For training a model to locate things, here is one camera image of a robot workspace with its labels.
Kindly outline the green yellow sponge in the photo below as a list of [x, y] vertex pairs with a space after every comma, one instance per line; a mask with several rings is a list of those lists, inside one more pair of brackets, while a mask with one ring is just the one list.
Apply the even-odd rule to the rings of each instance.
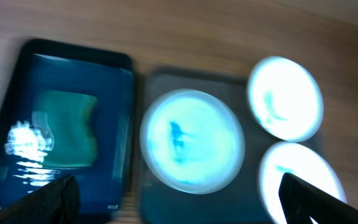
[[81, 93], [45, 90], [39, 94], [32, 122], [52, 142], [45, 147], [44, 166], [74, 169], [93, 165], [98, 145], [91, 115], [97, 103], [97, 97]]

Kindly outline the white plate blue stains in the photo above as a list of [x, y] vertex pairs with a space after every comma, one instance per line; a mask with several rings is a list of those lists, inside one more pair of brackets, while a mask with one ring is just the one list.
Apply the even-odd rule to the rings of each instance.
[[149, 106], [139, 143], [153, 175], [189, 194], [225, 188], [239, 173], [246, 152], [241, 124], [230, 107], [192, 89], [169, 91]]

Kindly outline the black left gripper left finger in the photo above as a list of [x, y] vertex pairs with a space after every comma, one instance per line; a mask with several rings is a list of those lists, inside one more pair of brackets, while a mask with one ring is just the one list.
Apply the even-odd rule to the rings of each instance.
[[79, 185], [74, 175], [66, 175], [0, 209], [0, 224], [70, 224], [79, 209]]

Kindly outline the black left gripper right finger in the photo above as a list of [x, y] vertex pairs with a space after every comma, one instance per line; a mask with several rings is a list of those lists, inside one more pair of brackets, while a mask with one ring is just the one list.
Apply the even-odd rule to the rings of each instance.
[[284, 173], [279, 198], [288, 224], [356, 224], [358, 210], [303, 179]]

